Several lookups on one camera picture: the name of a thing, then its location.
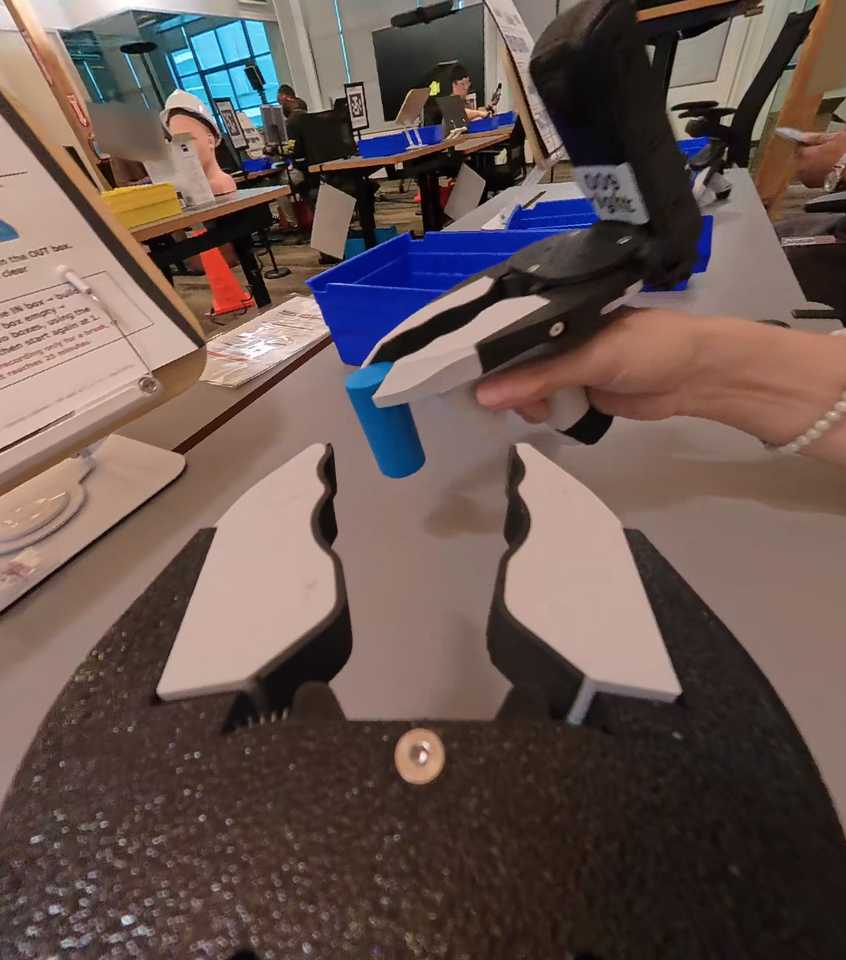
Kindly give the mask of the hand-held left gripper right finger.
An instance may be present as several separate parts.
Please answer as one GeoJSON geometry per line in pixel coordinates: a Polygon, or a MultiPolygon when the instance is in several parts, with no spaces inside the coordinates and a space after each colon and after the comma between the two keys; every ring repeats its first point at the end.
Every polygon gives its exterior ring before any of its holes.
{"type": "Polygon", "coordinates": [[[619,519],[532,445],[509,451],[487,622],[493,666],[580,725],[600,694],[674,704],[682,687],[619,519]]]}

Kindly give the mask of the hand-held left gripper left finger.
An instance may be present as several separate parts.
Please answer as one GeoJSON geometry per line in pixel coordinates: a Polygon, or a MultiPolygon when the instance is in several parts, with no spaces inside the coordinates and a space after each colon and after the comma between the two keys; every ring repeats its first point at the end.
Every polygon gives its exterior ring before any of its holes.
{"type": "Polygon", "coordinates": [[[161,701],[291,702],[341,672],[353,631],[333,550],[335,495],[333,448],[315,443],[224,513],[157,684],[161,701]]]}

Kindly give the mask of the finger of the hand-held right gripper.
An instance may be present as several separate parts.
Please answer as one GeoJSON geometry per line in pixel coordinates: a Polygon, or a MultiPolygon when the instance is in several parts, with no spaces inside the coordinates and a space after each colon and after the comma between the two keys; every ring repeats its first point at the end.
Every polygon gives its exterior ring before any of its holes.
{"type": "Polygon", "coordinates": [[[477,345],[548,305],[546,298],[508,298],[487,307],[462,328],[395,361],[373,402],[386,409],[476,382],[485,375],[477,345]]]}
{"type": "Polygon", "coordinates": [[[416,311],[378,342],[361,364],[362,369],[417,354],[437,339],[468,328],[486,310],[513,303],[539,292],[532,276],[478,276],[454,287],[416,311]]]}

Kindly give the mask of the blue cylinder block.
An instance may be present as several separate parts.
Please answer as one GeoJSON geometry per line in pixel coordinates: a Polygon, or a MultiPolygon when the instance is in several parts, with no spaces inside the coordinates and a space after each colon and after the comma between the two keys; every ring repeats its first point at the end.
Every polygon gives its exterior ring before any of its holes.
{"type": "Polygon", "coordinates": [[[382,475],[402,479],[416,474],[426,455],[409,404],[381,407],[376,402],[392,366],[363,366],[349,374],[345,389],[382,475]]]}

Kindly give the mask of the person's right hand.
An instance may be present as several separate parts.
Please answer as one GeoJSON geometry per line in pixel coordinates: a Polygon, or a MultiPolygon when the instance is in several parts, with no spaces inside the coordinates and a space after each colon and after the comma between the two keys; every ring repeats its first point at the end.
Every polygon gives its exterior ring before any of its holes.
{"type": "Polygon", "coordinates": [[[684,416],[785,442],[771,361],[779,328],[742,318],[704,318],[663,309],[625,314],[592,340],[485,378],[479,405],[549,419],[565,389],[582,389],[604,414],[634,421],[684,416]]]}

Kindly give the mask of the white hanging board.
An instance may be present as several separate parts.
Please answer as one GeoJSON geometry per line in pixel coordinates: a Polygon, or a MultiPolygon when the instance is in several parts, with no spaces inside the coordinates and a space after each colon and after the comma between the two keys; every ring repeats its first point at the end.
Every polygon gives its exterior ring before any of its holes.
{"type": "Polygon", "coordinates": [[[328,183],[322,183],[313,212],[309,246],[321,255],[343,259],[356,207],[354,196],[328,183]]]}
{"type": "Polygon", "coordinates": [[[445,215],[456,222],[476,210],[482,203],[486,180],[469,164],[464,163],[444,205],[445,215]]]}

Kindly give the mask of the black office chair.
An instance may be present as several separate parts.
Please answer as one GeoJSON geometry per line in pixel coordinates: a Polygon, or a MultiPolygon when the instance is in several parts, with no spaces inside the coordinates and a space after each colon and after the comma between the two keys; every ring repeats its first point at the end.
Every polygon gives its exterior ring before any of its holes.
{"type": "Polygon", "coordinates": [[[727,172],[748,168],[757,140],[757,120],[780,79],[808,37],[816,7],[788,14],[775,42],[736,107],[715,101],[681,102],[671,111],[685,121],[689,138],[704,141],[688,156],[693,198],[701,210],[729,199],[732,186],[727,172]]]}

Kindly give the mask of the clear paper sleeve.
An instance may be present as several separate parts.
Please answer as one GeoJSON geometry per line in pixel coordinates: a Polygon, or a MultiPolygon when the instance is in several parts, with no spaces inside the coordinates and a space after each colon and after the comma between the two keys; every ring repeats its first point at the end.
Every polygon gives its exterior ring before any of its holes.
{"type": "Polygon", "coordinates": [[[329,337],[315,297],[295,295],[214,337],[200,380],[237,388],[285,366],[329,337]]]}

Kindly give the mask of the wooden desk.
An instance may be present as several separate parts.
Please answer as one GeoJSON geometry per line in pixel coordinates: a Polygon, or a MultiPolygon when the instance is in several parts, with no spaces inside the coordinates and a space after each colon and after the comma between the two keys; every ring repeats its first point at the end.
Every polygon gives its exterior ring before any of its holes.
{"type": "Polygon", "coordinates": [[[132,227],[130,234],[147,248],[150,258],[170,282],[174,279],[173,268],[190,258],[213,249],[232,248],[255,306],[263,308],[270,306],[272,299],[255,240],[260,238],[267,252],[272,253],[270,205],[288,193],[285,186],[239,190],[201,208],[132,227]]]}
{"type": "Polygon", "coordinates": [[[392,172],[397,166],[402,166],[408,178],[416,181],[419,188],[423,233],[439,232],[449,222],[440,205],[440,173],[451,163],[459,166],[469,155],[504,143],[514,127],[500,126],[482,133],[466,133],[449,141],[442,141],[436,146],[408,150],[378,159],[356,156],[326,161],[311,166],[310,170],[323,176],[350,174],[355,178],[358,222],[365,246],[371,249],[377,246],[379,241],[370,174],[379,170],[392,172]]]}

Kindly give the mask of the long blue plastic bin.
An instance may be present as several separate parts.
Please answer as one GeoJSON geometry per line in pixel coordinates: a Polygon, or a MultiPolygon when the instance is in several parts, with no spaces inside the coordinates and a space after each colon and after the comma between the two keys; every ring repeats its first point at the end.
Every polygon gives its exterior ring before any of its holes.
{"type": "Polygon", "coordinates": [[[441,125],[401,128],[385,134],[360,138],[357,141],[357,154],[366,160],[377,160],[423,147],[436,146],[442,140],[441,125]]]}

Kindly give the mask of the orange traffic cone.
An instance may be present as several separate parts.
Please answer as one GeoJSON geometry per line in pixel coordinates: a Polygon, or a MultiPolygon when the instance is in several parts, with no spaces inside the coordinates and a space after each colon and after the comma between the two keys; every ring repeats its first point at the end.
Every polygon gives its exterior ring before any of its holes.
{"type": "Polygon", "coordinates": [[[244,289],[234,273],[238,257],[233,242],[201,251],[199,258],[213,296],[208,316],[214,322],[221,323],[220,318],[230,314],[245,314],[256,306],[252,294],[244,289]]]}

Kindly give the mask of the white carton box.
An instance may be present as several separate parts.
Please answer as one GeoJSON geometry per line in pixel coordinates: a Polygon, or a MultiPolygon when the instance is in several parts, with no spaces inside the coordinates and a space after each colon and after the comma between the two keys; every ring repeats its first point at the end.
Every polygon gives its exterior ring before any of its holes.
{"type": "Polygon", "coordinates": [[[170,180],[187,209],[204,209],[214,203],[213,188],[189,133],[175,134],[167,144],[170,180]]]}

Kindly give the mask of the mannequin head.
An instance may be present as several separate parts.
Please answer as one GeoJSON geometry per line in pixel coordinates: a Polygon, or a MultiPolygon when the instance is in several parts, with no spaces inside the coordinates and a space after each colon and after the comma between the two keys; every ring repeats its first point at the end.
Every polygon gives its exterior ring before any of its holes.
{"type": "Polygon", "coordinates": [[[173,114],[168,124],[173,139],[189,138],[189,147],[199,160],[213,196],[218,198],[235,194],[237,183],[219,165],[216,157],[217,138],[210,126],[185,111],[173,114]]]}

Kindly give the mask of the yellow plastic bin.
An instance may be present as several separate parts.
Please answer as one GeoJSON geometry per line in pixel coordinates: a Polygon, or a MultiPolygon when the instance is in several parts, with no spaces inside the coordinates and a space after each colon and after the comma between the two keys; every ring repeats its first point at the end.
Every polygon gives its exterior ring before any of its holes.
{"type": "Polygon", "coordinates": [[[101,199],[130,231],[172,219],[183,212],[179,195],[171,182],[118,187],[101,193],[101,199]]]}

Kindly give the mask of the black wall screen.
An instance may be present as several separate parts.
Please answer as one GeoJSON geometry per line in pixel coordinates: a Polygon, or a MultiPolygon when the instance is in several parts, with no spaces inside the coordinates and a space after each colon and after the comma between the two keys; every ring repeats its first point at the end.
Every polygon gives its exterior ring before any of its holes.
{"type": "Polygon", "coordinates": [[[465,6],[429,24],[372,33],[384,117],[396,116],[408,90],[427,86],[440,64],[469,70],[471,89],[485,95],[484,7],[465,6]]]}

